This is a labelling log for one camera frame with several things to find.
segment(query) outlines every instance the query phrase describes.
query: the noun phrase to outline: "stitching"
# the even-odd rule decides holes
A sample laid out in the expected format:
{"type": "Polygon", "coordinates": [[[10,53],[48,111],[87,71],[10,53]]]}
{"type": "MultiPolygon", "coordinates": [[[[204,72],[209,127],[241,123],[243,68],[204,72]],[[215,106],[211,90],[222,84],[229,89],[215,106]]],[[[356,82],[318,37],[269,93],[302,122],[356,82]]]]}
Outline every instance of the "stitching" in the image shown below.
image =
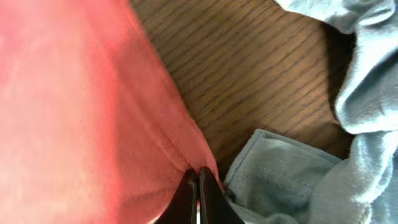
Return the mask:
{"type": "MultiPolygon", "coordinates": [[[[133,11],[132,8],[130,8],[130,3],[129,1],[125,1],[125,0],[121,0],[121,5],[123,8],[123,13],[124,16],[126,17],[126,19],[129,21],[129,27],[128,30],[131,31],[132,35],[135,36],[135,38],[137,39],[138,42],[140,42],[139,44],[139,48],[142,49],[142,51],[144,52],[144,55],[149,59],[149,60],[153,60],[154,63],[157,63],[158,66],[161,69],[160,72],[160,79],[165,82],[165,87],[169,92],[172,93],[177,93],[177,96],[180,96],[180,93],[178,92],[177,89],[173,88],[173,85],[175,85],[172,81],[171,81],[171,77],[169,76],[169,74],[167,73],[164,65],[162,64],[162,62],[160,61],[160,59],[158,58],[156,51],[152,45],[152,43],[148,40],[146,34],[144,33],[144,31],[141,28],[141,25],[135,15],[135,12],[133,11]]],[[[178,112],[181,112],[185,109],[185,106],[182,105],[181,103],[178,103],[177,106],[175,106],[176,109],[178,109],[178,112]]],[[[188,122],[188,125],[190,126],[194,126],[194,128],[196,127],[196,124],[194,123],[194,121],[192,119],[189,119],[190,121],[188,122]]],[[[169,135],[167,135],[167,132],[164,130],[164,128],[162,128],[159,125],[160,128],[160,132],[163,134],[163,136],[165,137],[166,141],[168,144],[170,144],[171,148],[174,150],[174,152],[176,152],[177,155],[180,156],[181,160],[184,161],[184,166],[185,167],[192,167],[191,164],[188,162],[186,155],[178,149],[178,147],[174,144],[174,142],[172,141],[172,139],[170,138],[169,135]]],[[[162,148],[163,153],[168,156],[168,154],[164,151],[163,147],[162,148]]],[[[172,164],[180,171],[184,171],[183,169],[179,168],[178,165],[176,165],[176,163],[174,162],[174,160],[169,159],[172,164]]]]}
{"type": "Polygon", "coordinates": [[[248,149],[247,153],[245,153],[244,157],[242,158],[241,162],[239,163],[239,165],[237,166],[237,168],[234,170],[234,173],[232,174],[230,180],[228,181],[227,184],[229,184],[235,177],[236,172],[238,171],[238,169],[242,166],[243,162],[246,160],[249,152],[251,151],[251,149],[253,148],[253,146],[258,142],[259,137],[257,137],[256,141],[253,142],[253,144],[250,146],[250,148],[248,149]]]}
{"type": "Polygon", "coordinates": [[[277,183],[271,182],[271,181],[269,181],[269,180],[264,180],[264,179],[262,179],[262,178],[258,178],[258,180],[261,180],[261,181],[263,181],[263,182],[267,182],[267,183],[269,183],[269,184],[272,184],[272,185],[274,185],[275,187],[277,187],[277,188],[279,188],[279,189],[281,189],[281,190],[284,190],[284,191],[286,191],[286,192],[288,192],[288,193],[291,193],[291,194],[294,194],[294,195],[296,195],[296,196],[302,197],[302,198],[304,198],[304,199],[306,199],[306,200],[310,199],[310,197],[308,197],[308,196],[306,196],[306,195],[298,194],[298,193],[293,192],[293,191],[291,191],[291,190],[287,190],[286,188],[284,188],[284,187],[278,185],[277,183]]]}
{"type": "Polygon", "coordinates": [[[255,166],[255,167],[268,170],[269,172],[275,174],[276,176],[283,177],[283,178],[286,178],[286,179],[290,179],[290,180],[292,180],[292,181],[294,181],[294,182],[296,182],[298,184],[302,184],[302,185],[307,186],[307,187],[309,187],[311,189],[315,189],[315,187],[313,185],[310,185],[310,184],[308,184],[306,182],[302,182],[300,180],[297,180],[294,177],[290,177],[290,176],[287,176],[287,175],[280,174],[280,173],[278,173],[278,172],[276,172],[274,170],[271,170],[270,168],[266,168],[266,167],[263,167],[263,166],[255,166]]]}

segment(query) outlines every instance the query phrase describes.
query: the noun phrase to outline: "wood grain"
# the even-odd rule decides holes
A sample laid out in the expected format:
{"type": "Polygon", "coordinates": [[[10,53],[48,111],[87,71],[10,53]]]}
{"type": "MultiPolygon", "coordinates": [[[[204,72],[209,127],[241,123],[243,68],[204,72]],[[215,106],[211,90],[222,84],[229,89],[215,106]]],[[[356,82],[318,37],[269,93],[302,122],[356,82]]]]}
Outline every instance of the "wood grain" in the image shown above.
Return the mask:
{"type": "Polygon", "coordinates": [[[133,1],[224,177],[256,128],[345,158],[333,116],[354,37],[271,0],[133,1]]]}

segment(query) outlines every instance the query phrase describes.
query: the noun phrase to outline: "seam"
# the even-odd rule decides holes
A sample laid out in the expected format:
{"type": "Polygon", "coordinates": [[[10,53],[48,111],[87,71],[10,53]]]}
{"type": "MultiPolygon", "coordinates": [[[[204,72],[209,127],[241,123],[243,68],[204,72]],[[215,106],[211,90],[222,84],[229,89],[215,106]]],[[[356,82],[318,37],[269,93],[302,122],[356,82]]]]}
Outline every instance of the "seam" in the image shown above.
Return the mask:
{"type": "MultiPolygon", "coordinates": [[[[311,189],[315,189],[315,187],[314,187],[313,185],[310,185],[310,184],[308,184],[308,183],[306,183],[306,182],[302,182],[302,181],[300,181],[300,180],[297,180],[297,179],[295,179],[295,178],[293,178],[293,177],[290,177],[290,176],[287,176],[287,175],[282,175],[282,174],[280,174],[280,173],[278,173],[278,172],[276,172],[276,171],[274,171],[274,170],[271,170],[271,169],[269,169],[269,168],[267,168],[267,167],[262,167],[262,166],[255,166],[255,167],[256,167],[256,168],[265,169],[265,170],[267,170],[268,172],[271,172],[271,173],[275,174],[276,176],[283,177],[283,178],[285,178],[285,179],[289,179],[289,180],[291,180],[291,181],[293,181],[293,182],[296,182],[296,183],[298,183],[298,184],[302,184],[302,185],[304,185],[304,186],[306,186],[306,187],[309,187],[309,188],[311,188],[311,189]]],[[[250,177],[262,178],[262,177],[253,176],[253,175],[250,175],[250,177]]]]}
{"type": "Polygon", "coordinates": [[[281,190],[284,190],[284,191],[286,191],[286,192],[288,192],[288,193],[291,193],[291,194],[293,194],[293,195],[302,197],[302,198],[304,198],[304,199],[306,199],[306,200],[309,200],[309,199],[310,199],[309,196],[302,195],[302,194],[298,194],[297,192],[293,192],[293,191],[291,191],[291,190],[287,190],[286,188],[280,186],[279,184],[274,183],[274,182],[271,182],[271,181],[269,181],[269,180],[264,180],[264,179],[262,179],[262,178],[258,178],[258,180],[261,180],[261,181],[263,181],[263,182],[267,182],[268,184],[271,184],[271,185],[273,185],[273,186],[275,186],[275,187],[277,187],[277,188],[279,188],[279,189],[281,189],[281,190]]]}
{"type": "Polygon", "coordinates": [[[228,181],[228,183],[230,183],[231,180],[234,179],[236,172],[237,172],[238,169],[242,166],[243,161],[246,160],[246,158],[247,158],[249,152],[251,151],[251,149],[253,148],[253,146],[258,142],[258,140],[259,140],[259,137],[257,137],[256,141],[253,142],[253,144],[250,146],[250,148],[248,149],[248,151],[245,153],[245,155],[243,156],[241,162],[239,163],[239,165],[238,165],[238,166],[236,167],[236,169],[234,170],[234,174],[232,174],[232,176],[231,176],[231,178],[230,178],[230,181],[228,181]]]}
{"type": "MultiPolygon", "coordinates": [[[[138,20],[136,19],[136,15],[134,14],[134,12],[132,11],[132,9],[130,8],[130,4],[129,1],[125,1],[125,0],[121,0],[121,6],[123,7],[123,13],[124,16],[126,17],[126,19],[130,22],[129,24],[129,31],[132,33],[132,35],[135,36],[135,38],[137,39],[137,41],[140,42],[139,44],[139,48],[142,49],[142,51],[144,52],[144,55],[149,59],[149,60],[153,60],[156,61],[156,63],[158,64],[159,68],[161,69],[160,72],[160,79],[165,82],[165,87],[166,89],[171,92],[171,93],[177,93],[177,95],[179,96],[179,92],[173,88],[170,87],[170,80],[168,80],[167,78],[165,78],[165,75],[168,75],[166,69],[164,68],[163,64],[160,62],[159,58],[157,57],[156,51],[153,49],[152,44],[149,42],[149,40],[147,39],[145,33],[141,30],[142,28],[140,27],[140,24],[138,22],[138,20]]],[[[177,107],[178,112],[181,112],[181,108],[180,105],[178,105],[177,107]]],[[[176,152],[176,154],[178,154],[180,156],[180,158],[184,161],[184,166],[185,167],[192,167],[191,164],[187,161],[187,157],[186,155],[181,152],[178,147],[173,143],[173,141],[171,140],[170,136],[167,135],[167,132],[165,132],[164,128],[161,127],[159,125],[160,128],[160,132],[163,134],[163,136],[165,137],[165,140],[167,141],[167,143],[170,144],[171,148],[174,150],[174,152],[176,152]]],[[[180,168],[178,168],[178,166],[174,163],[174,160],[170,159],[169,160],[172,162],[172,164],[180,171],[184,171],[181,170],[180,168]]]]}

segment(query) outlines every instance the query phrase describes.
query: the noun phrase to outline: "garment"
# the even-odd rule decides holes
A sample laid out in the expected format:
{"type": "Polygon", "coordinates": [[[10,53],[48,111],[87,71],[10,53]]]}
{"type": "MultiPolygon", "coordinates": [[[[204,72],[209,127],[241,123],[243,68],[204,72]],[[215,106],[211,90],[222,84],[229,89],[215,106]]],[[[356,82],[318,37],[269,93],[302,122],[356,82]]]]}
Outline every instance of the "garment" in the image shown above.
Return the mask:
{"type": "Polygon", "coordinates": [[[0,0],[0,223],[147,223],[216,163],[128,1],[0,0]]]}
{"type": "Polygon", "coordinates": [[[398,195],[393,168],[398,145],[397,1],[277,2],[342,33],[355,32],[353,61],[335,110],[341,126],[356,137],[349,159],[339,161],[256,131],[228,172],[228,198],[248,223],[398,222],[393,199],[398,195]],[[247,209],[257,215],[248,215],[247,209]]]}

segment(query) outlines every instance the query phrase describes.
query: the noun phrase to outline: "wooden surface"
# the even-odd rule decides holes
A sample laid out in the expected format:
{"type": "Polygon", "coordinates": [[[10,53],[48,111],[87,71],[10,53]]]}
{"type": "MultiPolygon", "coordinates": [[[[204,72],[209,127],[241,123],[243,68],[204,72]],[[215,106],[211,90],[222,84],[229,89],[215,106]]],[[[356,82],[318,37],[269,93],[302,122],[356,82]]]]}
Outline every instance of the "wooden surface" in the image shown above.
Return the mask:
{"type": "Polygon", "coordinates": [[[257,128],[340,158],[333,116],[354,38],[272,0],[133,0],[224,177],[257,128]]]}

